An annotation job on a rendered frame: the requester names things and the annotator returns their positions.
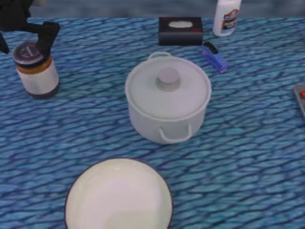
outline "wall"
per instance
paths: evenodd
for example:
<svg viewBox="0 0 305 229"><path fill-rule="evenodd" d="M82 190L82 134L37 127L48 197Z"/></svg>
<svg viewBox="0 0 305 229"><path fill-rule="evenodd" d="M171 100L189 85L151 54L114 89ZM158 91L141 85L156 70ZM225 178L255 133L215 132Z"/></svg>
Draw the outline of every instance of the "wall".
<svg viewBox="0 0 305 229"><path fill-rule="evenodd" d="M212 17L216 0L47 0L33 17ZM243 0L241 17L305 17L305 0Z"/></svg>

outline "white glue bottle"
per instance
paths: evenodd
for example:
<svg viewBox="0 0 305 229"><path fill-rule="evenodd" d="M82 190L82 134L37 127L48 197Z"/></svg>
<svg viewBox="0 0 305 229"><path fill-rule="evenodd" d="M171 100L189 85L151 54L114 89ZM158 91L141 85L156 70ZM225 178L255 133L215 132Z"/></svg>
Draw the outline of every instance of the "white glue bottle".
<svg viewBox="0 0 305 229"><path fill-rule="evenodd" d="M213 26L215 36L229 36L234 32L241 2L242 0L218 0Z"/></svg>

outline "blue wavy surface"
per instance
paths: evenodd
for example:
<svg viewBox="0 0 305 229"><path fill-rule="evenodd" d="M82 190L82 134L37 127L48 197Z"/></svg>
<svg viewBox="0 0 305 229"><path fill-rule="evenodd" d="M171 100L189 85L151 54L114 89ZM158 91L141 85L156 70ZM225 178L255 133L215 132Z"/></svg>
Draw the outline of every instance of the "blue wavy surface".
<svg viewBox="0 0 305 229"><path fill-rule="evenodd" d="M55 21L55 97L28 97L10 56L0 56L0 229L65 228L75 178L118 156L164 176L172 229L304 228L305 125L292 93L305 77L304 19L243 19L228 38L213 37L204 20L205 40L230 64L221 75L196 47L159 47L154 19ZM11 48L31 38L5 37ZM153 144L128 118L124 81L154 51L193 61L212 82L205 123L183 144Z"/></svg>

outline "black eraser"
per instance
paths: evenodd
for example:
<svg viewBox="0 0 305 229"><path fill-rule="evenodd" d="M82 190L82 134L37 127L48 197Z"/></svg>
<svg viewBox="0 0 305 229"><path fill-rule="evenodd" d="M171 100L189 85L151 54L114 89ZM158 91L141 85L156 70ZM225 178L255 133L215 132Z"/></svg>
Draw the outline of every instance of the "black eraser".
<svg viewBox="0 0 305 229"><path fill-rule="evenodd" d="M160 17L159 45L202 45L203 25L199 17Z"/></svg>

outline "pot handle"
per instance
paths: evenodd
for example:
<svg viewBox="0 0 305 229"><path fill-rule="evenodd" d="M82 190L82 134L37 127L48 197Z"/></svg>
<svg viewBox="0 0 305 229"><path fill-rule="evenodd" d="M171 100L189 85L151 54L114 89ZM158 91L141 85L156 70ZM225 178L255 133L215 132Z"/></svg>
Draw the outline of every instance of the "pot handle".
<svg viewBox="0 0 305 229"><path fill-rule="evenodd" d="M172 56L172 55L170 55L168 52L153 52L152 54L149 55L147 59L149 60L156 56Z"/></svg>
<svg viewBox="0 0 305 229"><path fill-rule="evenodd" d="M175 144L175 143L180 143L180 142L185 142L189 140L192 137L192 126L189 124L187 125L187 136L183 138L178 138L178 139L170 139L167 136L165 136L164 131L162 130L162 127L158 129L160 137L162 138L163 141L169 143L169 144Z"/></svg>

